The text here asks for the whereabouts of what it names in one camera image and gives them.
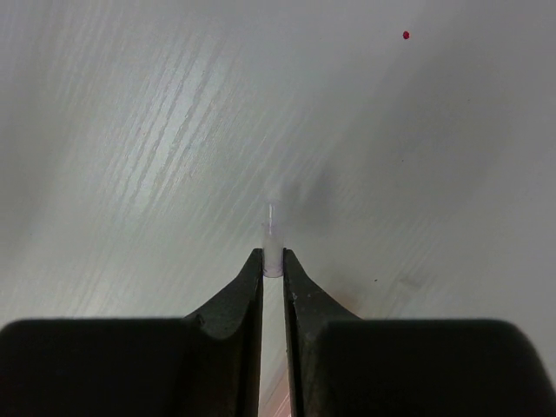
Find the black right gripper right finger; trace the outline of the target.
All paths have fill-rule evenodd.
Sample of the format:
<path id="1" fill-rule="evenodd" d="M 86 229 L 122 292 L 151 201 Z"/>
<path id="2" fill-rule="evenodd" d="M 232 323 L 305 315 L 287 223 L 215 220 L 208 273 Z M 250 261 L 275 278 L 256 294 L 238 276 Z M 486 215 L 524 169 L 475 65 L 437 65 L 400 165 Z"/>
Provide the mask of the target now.
<path id="1" fill-rule="evenodd" d="M 364 320 L 283 255 L 294 416 L 545 416 L 533 344 L 498 320 Z"/>

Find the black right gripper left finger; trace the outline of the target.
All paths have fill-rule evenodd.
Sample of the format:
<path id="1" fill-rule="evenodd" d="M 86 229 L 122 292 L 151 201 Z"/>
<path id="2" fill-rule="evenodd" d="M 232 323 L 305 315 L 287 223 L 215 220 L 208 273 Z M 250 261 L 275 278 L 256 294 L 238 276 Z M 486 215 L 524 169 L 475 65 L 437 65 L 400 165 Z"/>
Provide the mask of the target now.
<path id="1" fill-rule="evenodd" d="M 4 416 L 255 416 L 262 252 L 183 317 L 33 319 L 1 332 Z"/>

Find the clear purple pen cap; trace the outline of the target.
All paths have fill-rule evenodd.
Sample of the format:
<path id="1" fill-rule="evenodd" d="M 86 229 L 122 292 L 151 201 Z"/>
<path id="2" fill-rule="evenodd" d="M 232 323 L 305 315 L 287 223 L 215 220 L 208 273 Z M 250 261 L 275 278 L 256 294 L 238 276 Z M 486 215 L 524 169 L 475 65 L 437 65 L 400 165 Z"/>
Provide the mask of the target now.
<path id="1" fill-rule="evenodd" d="M 267 278 L 283 276 L 283 210 L 281 192 L 272 189 L 265 201 L 262 223 L 263 275 Z"/>

